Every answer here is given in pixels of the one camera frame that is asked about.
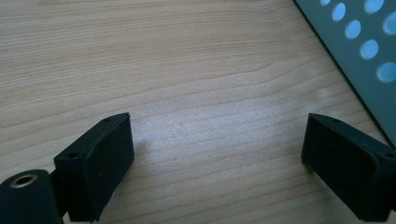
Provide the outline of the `grey perforated metal panel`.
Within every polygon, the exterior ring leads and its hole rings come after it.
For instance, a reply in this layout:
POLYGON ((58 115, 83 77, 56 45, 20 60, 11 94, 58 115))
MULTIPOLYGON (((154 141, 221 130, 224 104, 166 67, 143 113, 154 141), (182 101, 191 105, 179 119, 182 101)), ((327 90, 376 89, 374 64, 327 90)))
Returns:
POLYGON ((396 0, 294 0, 396 146, 396 0))

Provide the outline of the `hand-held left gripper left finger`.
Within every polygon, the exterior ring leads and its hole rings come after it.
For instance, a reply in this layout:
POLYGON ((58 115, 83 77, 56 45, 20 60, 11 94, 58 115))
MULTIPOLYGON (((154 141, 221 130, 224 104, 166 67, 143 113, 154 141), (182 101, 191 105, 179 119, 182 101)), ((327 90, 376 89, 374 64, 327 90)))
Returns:
POLYGON ((76 222, 99 220, 133 160, 130 115, 100 120, 54 158, 61 212, 76 222))

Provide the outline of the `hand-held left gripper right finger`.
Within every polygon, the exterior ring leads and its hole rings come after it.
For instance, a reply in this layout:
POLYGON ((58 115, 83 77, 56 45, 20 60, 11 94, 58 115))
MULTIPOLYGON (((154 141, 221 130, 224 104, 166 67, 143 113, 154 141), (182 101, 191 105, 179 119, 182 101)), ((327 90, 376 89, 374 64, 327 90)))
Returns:
POLYGON ((396 149, 339 119, 308 115, 302 162, 363 221, 396 211, 396 149))

